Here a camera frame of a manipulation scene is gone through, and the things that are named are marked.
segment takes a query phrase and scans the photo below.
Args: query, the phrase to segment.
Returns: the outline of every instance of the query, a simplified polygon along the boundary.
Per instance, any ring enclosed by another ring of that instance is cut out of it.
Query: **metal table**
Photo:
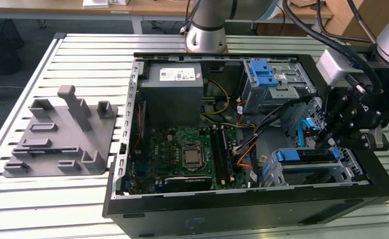
[[[325,46],[307,37],[228,37],[230,52],[304,53],[319,59]],[[102,217],[110,172],[100,176],[4,178],[3,166],[20,140],[34,98],[56,96],[58,87],[72,84],[87,104],[110,100],[124,112],[134,52],[184,52],[178,35],[68,34],[54,39],[18,103],[0,130],[0,239],[124,238],[112,220]],[[384,129],[389,139],[389,126]],[[115,130],[119,138],[122,129]],[[111,153],[118,153],[112,142]],[[377,152],[389,171],[389,151]],[[251,230],[191,236],[191,238],[389,238],[389,202],[367,207],[327,225]]]

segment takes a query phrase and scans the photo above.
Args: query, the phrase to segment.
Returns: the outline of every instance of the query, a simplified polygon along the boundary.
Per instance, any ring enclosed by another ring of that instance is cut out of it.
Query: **orange wire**
[[[256,140],[256,142],[252,144],[252,146],[250,147],[250,149],[246,151],[246,153],[243,154],[243,156],[240,157],[239,161],[238,161],[238,166],[242,166],[242,167],[252,167],[250,164],[240,164],[243,159],[246,158],[246,156],[248,155],[250,151],[254,149],[256,143],[258,143],[259,140]]]

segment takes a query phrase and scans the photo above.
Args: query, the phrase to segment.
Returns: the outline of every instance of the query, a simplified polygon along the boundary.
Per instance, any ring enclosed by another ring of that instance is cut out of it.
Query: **cardboard box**
[[[127,5],[131,0],[110,0],[110,4]]]
[[[291,0],[291,2],[299,7],[310,6],[318,4],[318,0]]]

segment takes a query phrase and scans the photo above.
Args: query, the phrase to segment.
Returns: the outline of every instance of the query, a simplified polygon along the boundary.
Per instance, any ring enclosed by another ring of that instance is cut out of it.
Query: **black cable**
[[[333,37],[336,39],[340,40],[345,40],[345,41],[360,41],[360,42],[367,42],[367,43],[372,43],[369,39],[367,38],[361,38],[361,37],[353,37],[353,36],[340,36],[340,35],[335,35],[332,33],[329,33],[323,25],[323,19],[322,19],[322,4],[320,4],[322,0],[318,0],[318,23],[319,23],[319,27],[322,30],[322,33],[325,34],[328,37]]]
[[[184,24],[188,23],[190,20],[190,6],[191,6],[191,0],[188,0],[188,6],[187,6],[187,19],[184,20]]]
[[[367,34],[372,44],[376,44],[377,43],[376,37],[375,37],[373,33],[371,32],[371,29],[369,29],[365,21],[363,21],[363,17],[360,15],[360,12],[359,12],[359,9],[356,7],[353,0],[347,0],[347,1],[348,1],[349,8],[352,9],[352,12],[356,16],[356,19],[357,19],[357,22],[359,22],[359,25],[361,27],[363,32]]]
[[[168,31],[170,33],[174,31],[175,27],[176,27],[176,24],[178,24],[179,21],[176,21],[174,27],[171,28],[171,30]]]
[[[373,95],[379,95],[383,91],[381,80],[373,68],[368,65],[364,59],[353,51],[353,49],[348,46],[341,45],[337,41],[332,40],[327,36],[318,33],[314,29],[311,29],[310,26],[295,15],[294,11],[290,8],[288,1],[283,1],[283,8],[294,23],[307,32],[307,34],[311,35],[316,40],[327,44],[336,51],[339,51],[348,58],[348,60],[364,71],[365,75],[368,76],[372,82],[372,85],[371,87],[368,87],[367,91]]]
[[[286,27],[286,24],[287,24],[287,14],[286,14],[286,11],[282,9],[282,7],[279,5],[278,5],[278,7],[280,8],[280,10],[283,12],[283,23],[282,23],[280,31],[279,31],[279,34],[278,34],[278,36],[280,36],[280,34],[283,32],[283,28]]]
[[[353,0],[348,0],[348,4],[349,4],[349,7],[351,7],[351,9],[353,11],[353,14],[355,14],[355,17],[356,17],[357,21],[361,21],[363,17],[360,15],[360,12],[359,12],[359,9],[356,7],[356,4],[355,4]]]

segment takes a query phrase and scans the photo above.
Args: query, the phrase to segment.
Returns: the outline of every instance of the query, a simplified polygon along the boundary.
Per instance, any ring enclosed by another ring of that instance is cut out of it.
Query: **office floor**
[[[146,34],[178,34],[183,22],[167,21],[158,24],[159,28],[144,21],[143,31]],[[132,34],[130,21],[90,21],[90,20],[48,20],[47,28],[39,28],[36,20],[15,20],[24,46],[18,50],[23,61],[23,69],[10,76],[0,76],[0,86],[24,87],[32,76],[34,70],[44,55],[47,47],[56,32],[68,33],[120,33]],[[228,35],[255,35],[250,29],[250,23],[230,23],[226,26]],[[10,111],[20,96],[22,89],[0,88],[0,128],[10,114]]]

